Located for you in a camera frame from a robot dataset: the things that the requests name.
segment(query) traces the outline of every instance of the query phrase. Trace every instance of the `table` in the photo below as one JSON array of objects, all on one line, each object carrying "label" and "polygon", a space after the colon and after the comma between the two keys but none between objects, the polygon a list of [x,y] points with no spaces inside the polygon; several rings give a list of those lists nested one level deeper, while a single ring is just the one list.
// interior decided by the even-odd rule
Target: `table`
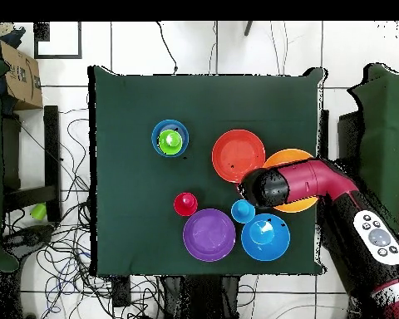
[{"label": "table", "polygon": [[[117,76],[98,66],[89,72],[92,188],[97,184],[96,226],[92,229],[97,275],[184,275],[246,273],[319,274],[314,262],[314,207],[280,213],[291,232],[287,252],[273,262],[249,257],[235,224],[234,249],[224,259],[204,263],[189,255],[182,240],[187,218],[173,210],[181,192],[195,194],[199,210],[230,216],[239,199],[234,184],[222,180],[211,163],[215,141],[226,131],[246,129],[264,143],[267,157],[285,148],[315,155],[318,83],[322,69],[304,76]],[[190,133],[187,150],[165,158],[150,134],[161,120],[182,122]]]}]

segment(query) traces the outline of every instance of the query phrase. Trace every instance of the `chair leg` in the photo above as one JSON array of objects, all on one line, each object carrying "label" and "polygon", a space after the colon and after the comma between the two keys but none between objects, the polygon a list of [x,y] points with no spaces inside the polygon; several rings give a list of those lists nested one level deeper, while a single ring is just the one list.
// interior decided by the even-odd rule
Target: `chair leg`
[{"label": "chair leg", "polygon": [[252,24],[253,24],[253,21],[248,21],[247,22],[247,27],[245,28],[245,32],[244,32],[245,36],[248,36],[249,30],[250,30]]}]

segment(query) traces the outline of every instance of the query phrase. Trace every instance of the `white floor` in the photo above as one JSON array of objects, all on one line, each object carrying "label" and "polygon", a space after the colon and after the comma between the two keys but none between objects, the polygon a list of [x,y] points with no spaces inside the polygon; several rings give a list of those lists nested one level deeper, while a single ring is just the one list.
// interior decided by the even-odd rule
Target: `white floor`
[{"label": "white floor", "polygon": [[[27,33],[19,50],[33,56],[32,23],[15,23],[24,26]],[[162,22],[163,33],[169,49],[177,61],[178,73],[207,74],[209,57],[215,42],[214,21]],[[210,63],[210,73],[252,73],[277,75],[278,67],[273,49],[270,22],[254,22],[248,37],[244,36],[246,21],[219,21],[218,54],[216,47]],[[372,62],[383,62],[399,71],[399,24],[396,22],[292,22],[286,21],[288,50],[284,62],[284,23],[273,22],[273,36],[278,52],[279,71],[290,76],[300,76],[308,68],[323,66],[328,78],[323,87],[323,107],[330,111],[330,159],[337,158],[337,118],[357,109],[347,88],[362,80],[363,67]],[[51,40],[39,43],[39,54],[64,55],[76,53],[76,24],[51,23]],[[103,65],[119,74],[172,73],[174,63],[170,59],[160,37],[160,29],[154,22],[83,22],[82,59],[40,59],[40,77],[44,105],[57,105],[67,112],[86,108],[89,65]],[[20,112],[24,127],[43,144],[42,111]],[[67,126],[76,119],[88,119],[88,111],[61,114],[62,143],[74,154],[76,164],[83,156],[82,148],[67,133]],[[71,125],[71,133],[88,147],[88,123],[81,120]],[[20,177],[22,187],[44,184],[44,152],[24,131],[21,132]],[[63,165],[71,170],[68,152],[62,149]],[[78,174],[90,184],[90,165],[87,157]],[[68,174],[62,171],[62,197],[67,197],[71,184]],[[87,194],[78,194],[85,200]],[[77,194],[69,194],[64,211],[77,202]],[[16,219],[15,211],[11,219]],[[18,225],[34,223],[27,215]],[[76,223],[75,214],[65,220],[65,225]],[[61,254],[53,253],[59,258]],[[40,254],[39,262],[49,272],[56,272]],[[347,295],[326,250],[321,250],[321,261],[328,268],[322,276],[260,276],[257,295],[253,303],[240,307],[241,319],[344,319]],[[25,264],[22,275],[22,304],[25,312],[39,317],[46,309],[45,286],[50,273],[43,270],[33,254]],[[242,277],[241,284],[253,286],[255,276]],[[134,277],[134,282],[141,278]],[[50,282],[47,291],[55,285]],[[143,287],[137,287],[133,296],[139,298]],[[76,305],[78,294],[65,295],[57,305],[65,307],[59,313],[49,314],[47,319],[67,319],[66,313]],[[251,300],[247,287],[239,290],[239,305]],[[151,314],[156,305],[151,302]],[[102,310],[95,297],[83,300],[79,315],[71,319],[111,319]]]}]

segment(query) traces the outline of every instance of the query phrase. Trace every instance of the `button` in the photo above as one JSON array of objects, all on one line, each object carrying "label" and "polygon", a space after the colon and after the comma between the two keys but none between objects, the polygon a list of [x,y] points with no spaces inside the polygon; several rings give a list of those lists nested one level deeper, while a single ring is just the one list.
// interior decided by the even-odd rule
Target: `button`
[{"label": "button", "polygon": [[373,245],[378,247],[388,246],[390,244],[390,235],[380,228],[374,228],[368,235],[368,239]]},{"label": "button", "polygon": [[380,249],[377,251],[377,253],[378,253],[380,256],[385,257],[385,256],[387,255],[387,250],[384,249],[384,248],[380,248]]}]

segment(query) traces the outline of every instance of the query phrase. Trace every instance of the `orange plate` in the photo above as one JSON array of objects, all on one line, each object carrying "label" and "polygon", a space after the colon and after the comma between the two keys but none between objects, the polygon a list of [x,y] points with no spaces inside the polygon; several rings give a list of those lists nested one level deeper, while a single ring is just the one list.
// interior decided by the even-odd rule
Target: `orange plate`
[{"label": "orange plate", "polygon": [[[308,158],[312,158],[313,156],[304,150],[280,150],[276,152],[274,155],[271,155],[264,163],[264,168],[271,168],[272,166],[277,166],[285,163],[291,163],[293,161],[305,160]],[[301,199],[297,202],[292,202],[289,204],[278,205],[274,207],[277,210],[285,213],[297,213],[305,210],[307,208],[312,207],[316,202],[317,197],[310,197],[308,199]]]},{"label": "orange plate", "polygon": [[261,168],[265,161],[260,138],[247,130],[231,130],[214,144],[211,160],[217,174],[226,181],[240,182],[249,171]]}]

